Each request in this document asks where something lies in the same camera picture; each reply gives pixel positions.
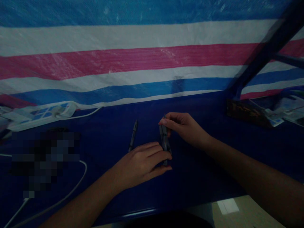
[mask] finger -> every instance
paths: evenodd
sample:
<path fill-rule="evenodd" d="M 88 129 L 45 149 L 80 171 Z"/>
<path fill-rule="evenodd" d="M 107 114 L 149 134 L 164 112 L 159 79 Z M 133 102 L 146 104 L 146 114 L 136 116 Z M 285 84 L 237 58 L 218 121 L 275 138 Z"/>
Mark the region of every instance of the finger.
<path fill-rule="evenodd" d="M 184 113 L 181 113 L 181 112 L 169 112 L 166 114 L 167 119 L 178 120 L 178 121 L 180 121 L 183 116 L 184 116 Z"/>
<path fill-rule="evenodd" d="M 151 155 L 150 157 L 148 157 L 148 164 L 151 167 L 156 166 L 158 163 L 169 159 L 172 159 L 172 155 L 168 152 L 168 151 L 158 151 L 157 153 Z"/>
<path fill-rule="evenodd" d="M 156 154 L 157 152 L 162 151 L 162 147 L 158 144 L 156 146 L 150 147 L 148 149 L 145 149 L 143 151 L 147 157 L 152 156 L 153 154 Z"/>
<path fill-rule="evenodd" d="M 162 119 L 161 125 L 166 126 L 167 128 L 170 128 L 171 130 L 179 132 L 179 130 L 182 128 L 182 125 L 174 122 L 173 120 L 169 119 Z"/>
<path fill-rule="evenodd" d="M 146 180 L 150 180 L 154 177 L 163 175 L 166 171 L 172 170 L 171 166 L 161 166 L 161 167 L 155 167 L 150 173 L 145 175 Z"/>
<path fill-rule="evenodd" d="M 167 129 L 167 135 L 168 135 L 168 138 L 170 138 L 170 137 L 171 137 L 171 131 L 172 131 L 172 130 L 171 130 L 170 128 L 168 128 L 168 129 Z"/>
<path fill-rule="evenodd" d="M 150 147 L 157 146 L 157 145 L 159 145 L 159 142 L 149 142 L 149 143 L 146 143 L 146 144 L 143 144 L 143 145 L 140 145 L 140 146 L 136 147 L 134 150 L 136 150 L 136 151 L 145 150 L 145 149 L 148 149 Z"/>

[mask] cable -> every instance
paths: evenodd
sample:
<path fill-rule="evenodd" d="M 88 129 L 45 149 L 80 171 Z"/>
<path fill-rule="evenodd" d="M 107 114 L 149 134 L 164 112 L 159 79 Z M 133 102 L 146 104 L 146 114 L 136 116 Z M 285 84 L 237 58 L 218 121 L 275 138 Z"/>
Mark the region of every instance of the cable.
<path fill-rule="evenodd" d="M 263 108 L 262 106 L 259 106 L 257 103 L 255 103 L 252 99 L 249 99 L 249 101 L 253 104 L 255 104 L 256 106 L 258 106 L 260 109 L 265 110 L 265 108 Z"/>
<path fill-rule="evenodd" d="M 86 117 L 86 116 L 89 116 L 89 115 L 92 115 L 94 113 L 96 113 L 99 109 L 101 109 L 103 106 L 97 108 L 95 111 L 89 113 L 89 114 L 86 114 L 86 115 L 83 115 L 83 116 L 77 116 L 77 117 L 70 117 L 70 118 L 62 118 L 60 115 L 57 115 L 56 118 L 57 119 L 60 119 L 60 120 L 67 120 L 67 119 L 76 119 L 76 118 L 81 118 L 81 117 Z"/>
<path fill-rule="evenodd" d="M 44 211 L 42 211 L 42 212 L 40 212 L 40 213 L 38 213 L 38 214 L 35 214 L 34 216 L 32 216 L 32 217 L 30 217 L 30 218 L 28 218 L 28 219 L 26 219 L 26 220 L 23 220 L 22 222 L 18 223 L 17 225 L 13 226 L 12 228 L 17 228 L 17 227 L 20 227 L 20 226 L 22 226 L 22 225 L 28 223 L 29 221 L 31 221 L 31 220 L 33 220 L 33 219 L 35 219 L 35 218 L 37 218 L 37 217 L 43 215 L 44 213 L 48 212 L 49 210 L 53 209 L 54 207 L 56 207 L 57 205 L 59 205 L 59 204 L 61 204 L 63 201 L 65 201 L 65 200 L 66 200 L 66 199 L 75 191 L 75 189 L 78 187 L 78 185 L 82 182 L 83 178 L 85 177 L 86 171 L 87 171 L 87 169 L 88 169 L 88 166 L 87 166 L 87 164 L 86 164 L 84 161 L 79 160 L 79 162 L 81 162 L 82 164 L 85 165 L 85 171 L 84 171 L 84 173 L 83 173 L 83 175 L 82 175 L 82 178 L 81 178 L 80 181 L 78 182 L 78 184 L 76 184 L 76 186 L 72 189 L 72 191 L 70 191 L 70 193 L 69 193 L 68 195 L 66 195 L 62 200 L 60 200 L 60 201 L 58 201 L 57 203 L 55 203 L 54 205 L 48 207 L 48 208 L 45 209 Z"/>
<path fill-rule="evenodd" d="M 19 208 L 19 210 L 14 214 L 14 216 L 10 219 L 10 221 L 5 225 L 4 228 L 7 228 L 9 226 L 9 224 L 14 220 L 14 218 L 17 216 L 17 214 L 22 210 L 22 208 L 26 205 L 26 203 L 30 200 L 30 198 L 24 198 L 23 199 L 23 204 L 21 205 L 21 207 Z"/>
<path fill-rule="evenodd" d="M 0 154 L 0 156 L 5 156 L 5 157 L 11 157 L 12 155 L 8 155 L 8 154 Z M 57 203 L 53 204 L 52 206 L 48 207 L 47 209 L 45 209 L 44 211 L 38 213 L 38 214 L 35 214 L 34 216 L 30 217 L 30 218 L 27 218 L 26 220 L 23 220 L 22 222 L 18 223 L 17 225 L 13 226 L 12 228 L 17 228 L 17 227 L 20 227 L 26 223 L 28 223 L 29 221 L 43 215 L 44 213 L 48 212 L 49 210 L 53 209 L 54 207 L 56 207 L 57 205 L 61 204 L 63 201 L 65 201 L 75 190 L 76 188 L 80 185 L 80 183 L 82 182 L 83 178 L 85 177 L 86 175 L 86 172 L 88 170 L 88 165 L 82 161 L 82 160 L 79 160 L 80 163 L 84 164 L 85 166 L 85 171 L 80 179 L 80 181 L 76 184 L 76 186 L 72 189 L 72 191 L 70 191 L 70 193 L 68 195 L 66 195 L 62 200 L 58 201 Z M 21 205 L 21 207 L 19 208 L 19 210 L 14 214 L 14 216 L 9 220 L 9 222 L 5 225 L 4 228 L 7 228 L 9 226 L 9 224 L 13 221 L 13 219 L 17 216 L 17 214 L 22 210 L 22 208 L 25 206 L 25 204 L 27 203 L 27 201 L 29 200 L 30 198 L 25 198 L 24 199 L 24 202 L 23 204 Z"/>
<path fill-rule="evenodd" d="M 3 157 L 11 157 L 12 155 L 8 155 L 8 154 L 0 154 L 0 156 L 3 156 Z"/>

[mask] charging cable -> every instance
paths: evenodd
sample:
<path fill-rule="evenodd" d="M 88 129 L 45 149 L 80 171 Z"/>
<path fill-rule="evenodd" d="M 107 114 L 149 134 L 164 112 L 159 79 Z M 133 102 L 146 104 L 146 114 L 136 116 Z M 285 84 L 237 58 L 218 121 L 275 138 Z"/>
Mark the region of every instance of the charging cable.
<path fill-rule="evenodd" d="M 11 157 L 12 155 L 8 155 L 8 154 L 0 154 L 0 156 L 5 156 L 5 157 Z M 33 219 L 43 215 L 44 213 L 48 212 L 49 210 L 53 209 L 54 207 L 56 207 L 57 205 L 61 204 L 63 201 L 65 201 L 75 190 L 76 188 L 80 185 L 80 183 L 82 182 L 83 178 L 86 175 L 88 166 L 87 164 L 82 161 L 79 160 L 80 163 L 82 163 L 85 166 L 85 171 L 80 179 L 80 181 L 76 184 L 76 186 L 70 191 L 70 193 L 68 195 L 66 195 L 62 200 L 58 201 L 57 203 L 53 204 L 52 206 L 48 207 L 47 209 L 43 210 L 42 212 L 39 212 L 38 214 L 33 215 L 30 218 L 27 218 L 26 220 L 23 220 L 22 222 L 18 223 L 17 225 L 13 226 L 12 228 L 17 228 L 20 227 L 26 223 L 28 223 L 29 221 L 32 221 Z M 18 211 L 14 214 L 14 216 L 9 220 L 9 222 L 5 225 L 4 228 L 7 228 L 10 223 L 14 220 L 14 218 L 17 216 L 17 214 L 22 210 L 22 208 L 26 205 L 26 203 L 29 201 L 30 198 L 25 198 L 23 204 L 21 205 L 21 207 L 18 209 Z"/>
<path fill-rule="evenodd" d="M 99 109 L 101 109 L 102 107 L 103 107 L 103 106 L 101 106 L 101 107 L 97 108 L 95 111 L 93 111 L 93 112 L 91 112 L 91 113 L 89 113 L 89 114 L 83 115 L 83 116 L 64 118 L 64 117 L 62 117 L 62 116 L 60 116 L 60 115 L 56 115 L 55 117 L 56 117 L 57 119 L 60 119 L 60 120 L 76 119 L 76 118 L 86 117 L 86 116 L 90 116 L 90 115 L 96 113 L 96 112 L 97 112 Z"/>

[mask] table surface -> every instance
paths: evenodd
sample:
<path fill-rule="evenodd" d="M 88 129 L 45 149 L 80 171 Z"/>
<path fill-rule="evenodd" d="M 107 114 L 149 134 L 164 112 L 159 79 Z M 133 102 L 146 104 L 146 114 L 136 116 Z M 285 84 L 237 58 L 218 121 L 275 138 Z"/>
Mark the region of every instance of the table surface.
<path fill-rule="evenodd" d="M 1 146 L 1 153 L 22 153 L 20 141 L 37 139 L 51 127 L 67 127 L 80 132 L 75 152 L 88 164 L 87 174 L 76 191 L 51 211 L 23 227 L 37 227 L 51 214 L 92 184 L 128 152 L 132 129 L 138 120 L 134 146 L 160 141 L 158 122 L 170 111 L 188 112 L 212 136 L 241 152 L 304 182 L 304 128 L 285 122 L 275 129 L 264 129 L 226 115 L 227 91 L 176 97 L 135 104 L 104 107 L 79 119 L 57 121 L 14 133 L 13 140 Z M 93 110 L 77 111 L 84 115 Z M 169 139 L 173 170 L 116 196 L 104 209 L 95 225 L 127 220 L 173 209 L 245 195 L 246 192 L 211 158 L 184 142 L 176 133 Z M 23 177 L 11 176 L 10 158 L 1 157 L 1 213 L 4 226 L 22 204 Z M 77 184 L 83 164 L 69 162 L 52 189 L 31 199 L 12 225 L 35 215 L 65 197 Z"/>

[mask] power strip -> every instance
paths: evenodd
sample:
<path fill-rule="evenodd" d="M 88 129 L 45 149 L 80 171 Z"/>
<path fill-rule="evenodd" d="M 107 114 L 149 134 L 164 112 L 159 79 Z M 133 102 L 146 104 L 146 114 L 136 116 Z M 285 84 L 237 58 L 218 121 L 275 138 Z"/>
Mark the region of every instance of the power strip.
<path fill-rule="evenodd" d="M 77 106 L 74 102 L 67 102 L 61 105 L 55 105 L 49 108 L 32 111 L 32 119 L 22 122 L 12 122 L 8 125 L 7 129 L 11 131 L 23 131 L 58 120 L 64 120 L 71 117 L 76 108 Z"/>

